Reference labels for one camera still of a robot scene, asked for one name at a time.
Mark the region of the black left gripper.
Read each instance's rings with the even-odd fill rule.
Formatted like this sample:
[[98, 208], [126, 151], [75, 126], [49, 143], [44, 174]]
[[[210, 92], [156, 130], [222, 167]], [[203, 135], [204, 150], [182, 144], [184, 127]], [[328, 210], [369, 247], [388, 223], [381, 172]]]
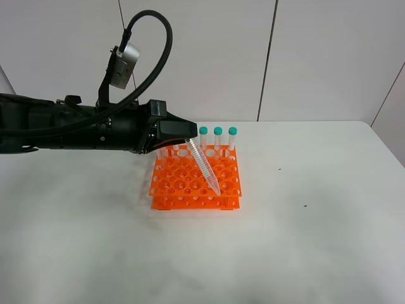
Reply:
[[168, 114], [165, 101], [151, 99], [111, 117], [111, 125], [106, 129], [106, 149], [148, 154], [184, 144], [197, 135], [196, 123]]

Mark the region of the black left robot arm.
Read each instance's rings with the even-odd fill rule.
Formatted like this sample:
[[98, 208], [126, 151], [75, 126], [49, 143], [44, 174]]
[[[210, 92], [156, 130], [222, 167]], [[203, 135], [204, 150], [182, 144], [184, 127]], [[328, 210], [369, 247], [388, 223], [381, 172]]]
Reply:
[[179, 118], [155, 99], [146, 104], [131, 103], [101, 122], [72, 129], [113, 107], [82, 106], [78, 96], [67, 95], [62, 101], [1, 95], [1, 131], [20, 132], [1, 135], [2, 154], [30, 153], [39, 149], [99, 149], [148, 154], [159, 148], [182, 144], [197, 136], [194, 122]]

